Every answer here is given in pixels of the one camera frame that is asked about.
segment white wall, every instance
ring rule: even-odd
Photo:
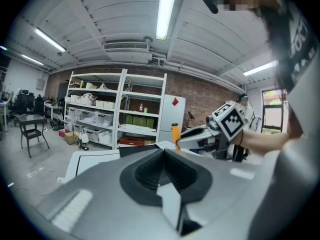
[[[5,89],[16,93],[18,88],[29,90],[37,97],[45,95],[48,74],[34,67],[26,65],[15,59],[11,59],[7,68],[7,73],[4,79]],[[37,90],[37,79],[43,79],[44,85],[42,90]]]
[[[267,85],[263,87],[258,87],[254,89],[249,89],[246,91],[246,94],[248,95],[249,101],[251,103],[251,106],[253,108],[253,112],[256,116],[262,118],[263,113],[263,97],[262,97],[262,91],[267,90],[274,90],[276,89],[276,86],[274,84]],[[261,132],[262,124],[260,123],[258,125],[258,129],[256,130],[258,133]]]

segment desk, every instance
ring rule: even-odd
[[[44,113],[46,113],[46,107],[51,109],[51,120],[54,119],[54,110],[63,109],[62,106],[52,106],[47,103],[44,103],[44,107],[43,107]]]
[[[50,148],[44,136],[44,127],[45,127],[45,123],[47,122],[47,119],[45,117],[42,117],[38,114],[29,114],[29,115],[18,115],[16,119],[19,122],[20,130],[21,130],[21,148],[23,149],[22,138],[23,136],[25,136],[30,158],[31,158],[31,155],[30,155],[29,140],[37,138],[38,142],[40,142],[39,136],[42,136],[46,145],[48,146],[48,149]],[[37,124],[42,124],[42,131],[39,131],[37,129]],[[34,129],[27,130],[26,126],[28,125],[34,125]]]
[[[8,131],[8,127],[7,127],[7,106],[9,104],[9,101],[4,101],[2,103],[0,103],[0,108],[3,108],[4,110],[4,129],[7,132]]]

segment window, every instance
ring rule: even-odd
[[[288,104],[282,101],[283,93],[281,90],[266,90],[262,92],[263,98],[263,114],[262,114],[262,130],[264,134],[281,133],[287,130],[288,123]]]

